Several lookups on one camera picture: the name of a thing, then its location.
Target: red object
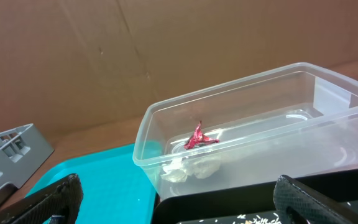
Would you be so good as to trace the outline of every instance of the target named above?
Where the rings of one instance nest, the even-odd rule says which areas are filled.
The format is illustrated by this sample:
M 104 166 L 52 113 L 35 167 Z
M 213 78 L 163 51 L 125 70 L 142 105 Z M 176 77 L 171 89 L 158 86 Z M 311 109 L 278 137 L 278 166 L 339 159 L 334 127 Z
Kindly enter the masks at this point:
M 197 125 L 196 131 L 194 131 L 193 135 L 189 138 L 189 140 L 187 140 L 185 144 L 185 149 L 186 150 L 194 149 L 196 147 L 207 146 L 218 142 L 219 142 L 218 139 L 213 139 L 208 136 L 205 136 L 201 132 L 201 121 L 200 121 L 200 123 Z

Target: teal tray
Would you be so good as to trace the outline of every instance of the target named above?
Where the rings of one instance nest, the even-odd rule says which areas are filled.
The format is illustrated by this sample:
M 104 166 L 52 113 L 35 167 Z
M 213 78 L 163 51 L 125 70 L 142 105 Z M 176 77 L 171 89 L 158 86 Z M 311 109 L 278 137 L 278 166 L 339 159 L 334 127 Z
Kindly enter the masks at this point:
M 134 145 L 67 160 L 50 169 L 27 194 L 76 173 L 84 191 L 76 223 L 149 224 L 155 190 L 132 161 Z

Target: clear plastic container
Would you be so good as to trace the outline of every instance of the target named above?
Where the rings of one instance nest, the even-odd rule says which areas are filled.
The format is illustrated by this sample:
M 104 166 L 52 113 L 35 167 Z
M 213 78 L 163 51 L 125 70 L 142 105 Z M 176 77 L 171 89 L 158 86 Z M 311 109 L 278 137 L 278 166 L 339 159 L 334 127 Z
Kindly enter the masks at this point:
M 200 120 L 220 142 L 186 151 Z M 358 82 L 295 63 L 161 101 L 134 162 L 162 199 L 358 167 Z

